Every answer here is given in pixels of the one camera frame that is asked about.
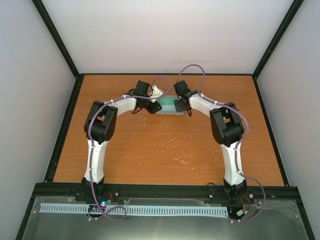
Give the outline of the grey leather glasses case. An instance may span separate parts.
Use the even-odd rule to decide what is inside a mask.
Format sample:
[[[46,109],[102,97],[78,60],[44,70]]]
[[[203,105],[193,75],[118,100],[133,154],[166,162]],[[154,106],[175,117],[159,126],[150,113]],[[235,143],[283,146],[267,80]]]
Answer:
[[[176,95],[166,95],[158,99],[157,102],[160,104],[161,109],[156,114],[183,116],[185,111],[180,107],[176,108],[175,101],[177,100],[178,97]]]

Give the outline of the light blue cleaning cloth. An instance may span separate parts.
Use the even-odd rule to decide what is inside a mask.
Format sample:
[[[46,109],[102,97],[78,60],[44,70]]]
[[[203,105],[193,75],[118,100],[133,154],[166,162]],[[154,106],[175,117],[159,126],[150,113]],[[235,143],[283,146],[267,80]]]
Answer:
[[[169,112],[169,113],[177,112],[174,104],[164,104],[161,107],[162,107],[162,109],[160,110],[161,112]]]

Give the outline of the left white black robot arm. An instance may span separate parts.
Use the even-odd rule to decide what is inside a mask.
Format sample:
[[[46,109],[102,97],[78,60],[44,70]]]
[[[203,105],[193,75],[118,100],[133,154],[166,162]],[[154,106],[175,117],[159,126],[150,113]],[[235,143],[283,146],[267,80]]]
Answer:
[[[108,143],[115,133],[117,117],[126,112],[135,114],[142,109],[155,114],[162,109],[158,100],[166,94],[154,83],[139,80],[135,88],[116,99],[92,103],[84,123],[88,159],[81,180],[81,185],[87,189],[86,195],[92,201],[99,201],[104,195],[104,160]]]

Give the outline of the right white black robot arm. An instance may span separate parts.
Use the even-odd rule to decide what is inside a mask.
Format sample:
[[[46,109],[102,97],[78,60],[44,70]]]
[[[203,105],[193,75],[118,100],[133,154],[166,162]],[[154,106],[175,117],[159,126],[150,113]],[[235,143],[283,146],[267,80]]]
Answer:
[[[197,110],[210,118],[214,140],[220,145],[224,161],[223,190],[228,201],[234,201],[247,189],[241,162],[241,141],[245,133],[241,115],[232,102],[221,103],[203,93],[192,91],[182,80],[173,85],[178,97],[175,107],[189,116]]]

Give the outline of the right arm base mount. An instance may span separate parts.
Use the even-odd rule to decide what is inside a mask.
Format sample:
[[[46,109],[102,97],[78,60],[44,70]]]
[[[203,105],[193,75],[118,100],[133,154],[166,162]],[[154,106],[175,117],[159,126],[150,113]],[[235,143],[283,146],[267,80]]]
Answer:
[[[216,185],[212,182],[209,182],[206,185],[206,191],[211,201],[221,201],[230,204],[238,204],[241,201],[244,201],[248,204],[252,204],[254,202],[254,200],[247,195],[246,191],[234,193],[229,187],[224,185]]]

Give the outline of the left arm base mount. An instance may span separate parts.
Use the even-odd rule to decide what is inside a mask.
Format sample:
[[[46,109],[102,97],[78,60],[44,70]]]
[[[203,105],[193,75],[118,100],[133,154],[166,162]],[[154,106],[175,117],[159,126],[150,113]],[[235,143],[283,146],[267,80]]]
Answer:
[[[111,200],[112,203],[119,202],[119,188],[112,184],[104,184],[100,186],[94,186],[94,193],[99,203]],[[77,189],[75,199],[78,202],[94,203],[94,197],[92,188],[90,185],[80,186]]]

